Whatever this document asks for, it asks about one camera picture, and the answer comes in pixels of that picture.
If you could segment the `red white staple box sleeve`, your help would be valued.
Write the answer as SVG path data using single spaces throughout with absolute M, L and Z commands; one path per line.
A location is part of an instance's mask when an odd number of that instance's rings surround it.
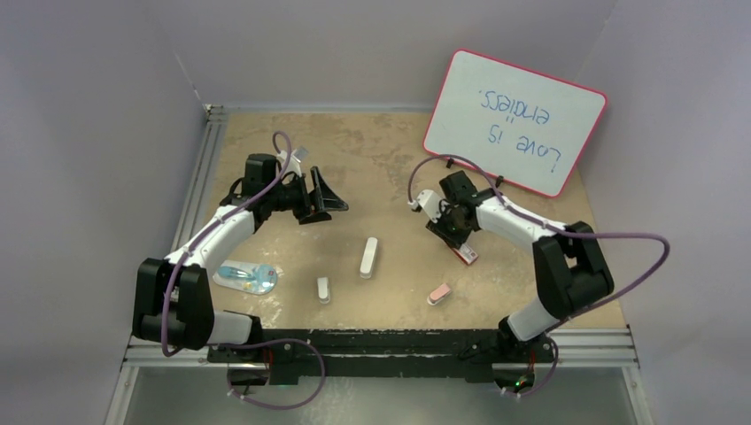
M 451 251 L 467 266 L 471 266 L 478 259 L 478 254 L 466 243 L 458 248 L 452 248 Z

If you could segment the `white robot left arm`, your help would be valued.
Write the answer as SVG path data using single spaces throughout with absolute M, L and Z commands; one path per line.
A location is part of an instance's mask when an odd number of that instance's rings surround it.
M 167 356 L 224 344 L 243 362 L 258 359 L 264 350 L 259 317 L 215 309 L 210 279 L 272 213 L 290 211 L 305 225 L 348 210 L 318 167 L 309 174 L 311 187 L 298 158 L 285 151 L 249 155 L 244 176 L 230 187 L 212 220 L 183 247 L 138 267 L 132 336 L 161 343 Z

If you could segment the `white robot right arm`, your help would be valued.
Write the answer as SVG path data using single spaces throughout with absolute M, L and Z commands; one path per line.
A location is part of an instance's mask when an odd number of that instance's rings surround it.
M 592 228 L 548 220 L 513 203 L 496 188 L 479 190 L 464 172 L 446 176 L 441 192 L 426 189 L 417 205 L 428 230 L 459 249 L 479 231 L 501 236 L 533 259 L 535 297 L 499 322 L 497 347 L 506 359 L 528 353 L 532 340 L 612 294 L 614 281 Z

